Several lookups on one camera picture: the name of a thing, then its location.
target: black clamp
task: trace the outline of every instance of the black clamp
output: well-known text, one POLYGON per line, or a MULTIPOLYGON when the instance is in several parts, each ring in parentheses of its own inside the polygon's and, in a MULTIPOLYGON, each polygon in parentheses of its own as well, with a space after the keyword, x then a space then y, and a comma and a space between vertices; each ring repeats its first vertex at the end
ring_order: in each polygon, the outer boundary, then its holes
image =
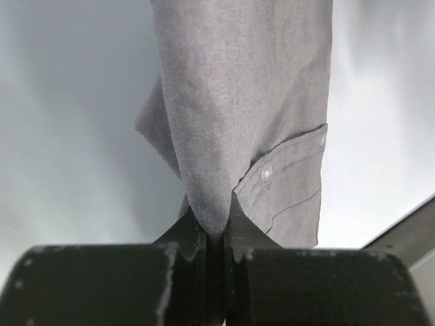
POLYGON ((2 326, 430 325, 406 267, 376 251, 283 249, 233 196, 213 241, 192 211, 154 244, 35 247, 2 326))

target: shirt sleeve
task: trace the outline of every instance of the shirt sleeve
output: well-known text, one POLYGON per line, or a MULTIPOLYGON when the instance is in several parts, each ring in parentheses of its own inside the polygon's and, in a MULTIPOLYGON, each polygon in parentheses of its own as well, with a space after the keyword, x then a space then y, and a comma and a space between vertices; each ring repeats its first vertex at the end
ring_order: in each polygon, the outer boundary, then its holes
POLYGON ((152 7, 161 72, 136 128, 184 182, 200 224, 220 236, 234 191, 278 243, 314 245, 332 0, 152 7))

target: knit fabric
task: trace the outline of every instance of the knit fabric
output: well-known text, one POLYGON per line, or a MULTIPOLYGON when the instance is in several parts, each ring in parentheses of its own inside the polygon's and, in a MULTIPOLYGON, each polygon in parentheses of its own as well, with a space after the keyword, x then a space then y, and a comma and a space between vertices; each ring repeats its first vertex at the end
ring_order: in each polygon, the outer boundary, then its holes
POLYGON ((184 182, 201 225, 222 234, 235 191, 279 243, 314 245, 332 0, 152 7, 161 73, 136 129, 184 182))

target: white backdrop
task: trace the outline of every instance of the white backdrop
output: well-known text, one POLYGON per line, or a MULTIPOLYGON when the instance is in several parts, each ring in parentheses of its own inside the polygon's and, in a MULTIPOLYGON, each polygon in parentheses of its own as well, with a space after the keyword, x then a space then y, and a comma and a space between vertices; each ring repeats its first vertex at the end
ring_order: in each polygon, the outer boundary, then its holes
MULTIPOLYGON (((320 247, 435 192, 435 1, 335 0, 320 247)), ((0 0, 0 283, 32 245, 150 242, 182 184, 133 130, 158 74, 146 0, 0 0)))

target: button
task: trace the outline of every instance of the button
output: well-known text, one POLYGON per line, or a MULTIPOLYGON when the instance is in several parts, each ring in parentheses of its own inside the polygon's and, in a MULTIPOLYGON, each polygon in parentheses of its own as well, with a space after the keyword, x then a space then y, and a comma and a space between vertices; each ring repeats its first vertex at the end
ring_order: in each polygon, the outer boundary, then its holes
POLYGON ((326 136, 323 136, 321 139, 320 139, 320 146, 324 146, 325 145, 325 143, 326 143, 326 136))
POLYGON ((273 168, 270 165, 266 165, 262 170, 261 170, 261 179, 263 181, 268 181, 273 174, 273 168))

